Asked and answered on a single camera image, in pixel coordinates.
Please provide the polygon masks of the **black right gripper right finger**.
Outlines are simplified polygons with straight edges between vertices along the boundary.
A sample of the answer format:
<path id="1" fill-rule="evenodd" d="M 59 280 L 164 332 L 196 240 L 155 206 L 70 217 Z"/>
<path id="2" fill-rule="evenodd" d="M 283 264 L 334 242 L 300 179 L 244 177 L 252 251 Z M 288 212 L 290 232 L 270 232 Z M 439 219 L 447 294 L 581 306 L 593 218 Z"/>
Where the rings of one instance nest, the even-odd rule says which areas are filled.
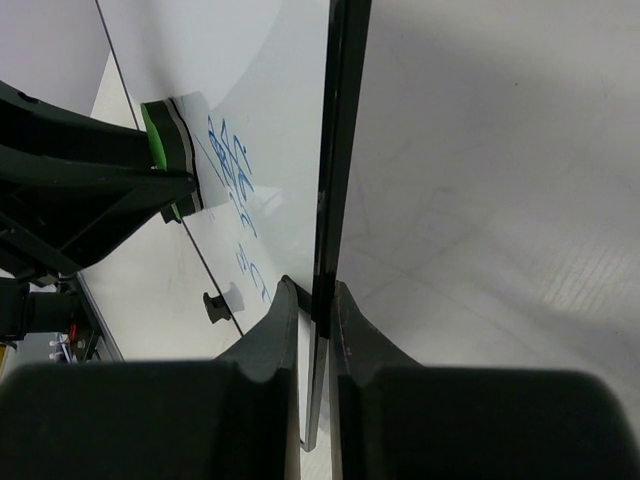
<path id="1" fill-rule="evenodd" d="M 337 479 L 635 479 L 614 393 L 577 371 L 424 366 L 338 283 L 331 307 Z"/>

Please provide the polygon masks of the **green bone-shaped whiteboard eraser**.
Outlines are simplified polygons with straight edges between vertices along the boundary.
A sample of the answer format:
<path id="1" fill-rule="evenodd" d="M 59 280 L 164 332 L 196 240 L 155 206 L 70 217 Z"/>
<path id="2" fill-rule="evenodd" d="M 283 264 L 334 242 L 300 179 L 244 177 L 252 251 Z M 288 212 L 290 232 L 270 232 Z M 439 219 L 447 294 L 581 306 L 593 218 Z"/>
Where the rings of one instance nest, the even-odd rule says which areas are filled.
<path id="1" fill-rule="evenodd" d="M 140 109 L 155 167 L 191 177 L 192 191 L 161 211 L 166 223 L 181 223 L 204 207 L 192 136 L 172 98 L 143 103 Z"/>

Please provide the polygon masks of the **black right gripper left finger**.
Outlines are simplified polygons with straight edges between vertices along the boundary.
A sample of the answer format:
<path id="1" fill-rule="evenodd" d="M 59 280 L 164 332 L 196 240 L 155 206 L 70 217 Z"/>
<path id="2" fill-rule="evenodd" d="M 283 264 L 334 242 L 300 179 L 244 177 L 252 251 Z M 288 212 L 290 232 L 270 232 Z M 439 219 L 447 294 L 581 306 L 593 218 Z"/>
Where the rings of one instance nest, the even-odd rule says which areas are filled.
<path id="1" fill-rule="evenodd" d="M 40 364 L 1 385 L 5 479 L 296 479 L 298 299 L 212 360 Z"/>

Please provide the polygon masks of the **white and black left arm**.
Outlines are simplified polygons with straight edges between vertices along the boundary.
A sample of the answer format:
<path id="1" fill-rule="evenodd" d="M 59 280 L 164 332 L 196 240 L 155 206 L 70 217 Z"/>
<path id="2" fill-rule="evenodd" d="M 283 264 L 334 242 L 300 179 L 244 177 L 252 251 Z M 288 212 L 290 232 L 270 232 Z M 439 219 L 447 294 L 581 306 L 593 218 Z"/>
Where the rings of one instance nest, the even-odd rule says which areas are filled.
<path id="1" fill-rule="evenodd" d="M 78 274 L 146 222 L 198 212 L 195 153 L 171 99 L 143 130 L 1 88 L 1 341 L 61 334 L 86 359 L 97 317 Z"/>

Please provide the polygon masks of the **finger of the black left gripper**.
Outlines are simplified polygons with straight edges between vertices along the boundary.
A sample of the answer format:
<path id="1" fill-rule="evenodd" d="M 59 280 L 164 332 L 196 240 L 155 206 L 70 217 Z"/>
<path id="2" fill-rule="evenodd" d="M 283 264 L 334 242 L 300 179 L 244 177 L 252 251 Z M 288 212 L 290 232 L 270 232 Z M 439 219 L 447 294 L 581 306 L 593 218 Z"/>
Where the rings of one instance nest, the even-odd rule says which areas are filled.
<path id="1" fill-rule="evenodd" d="M 76 273 L 195 189 L 187 173 L 1 152 L 1 268 Z"/>
<path id="2" fill-rule="evenodd" d="M 1 84 L 1 145 L 38 156 L 151 168 L 144 132 L 80 115 Z"/>

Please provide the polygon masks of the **white whiteboard with black frame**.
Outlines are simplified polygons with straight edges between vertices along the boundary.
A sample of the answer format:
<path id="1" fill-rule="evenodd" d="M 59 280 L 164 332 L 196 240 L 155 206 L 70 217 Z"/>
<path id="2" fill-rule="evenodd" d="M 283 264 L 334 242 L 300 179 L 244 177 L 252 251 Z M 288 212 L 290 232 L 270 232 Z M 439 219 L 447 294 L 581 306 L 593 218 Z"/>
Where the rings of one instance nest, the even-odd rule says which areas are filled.
<path id="1" fill-rule="evenodd" d="M 298 290 L 300 435 L 316 446 L 367 1 L 101 1 L 128 101 L 172 98 L 204 207 L 151 219 L 80 280 L 124 360 L 206 358 Z M 245 310 L 212 324 L 202 295 L 234 282 Z"/>

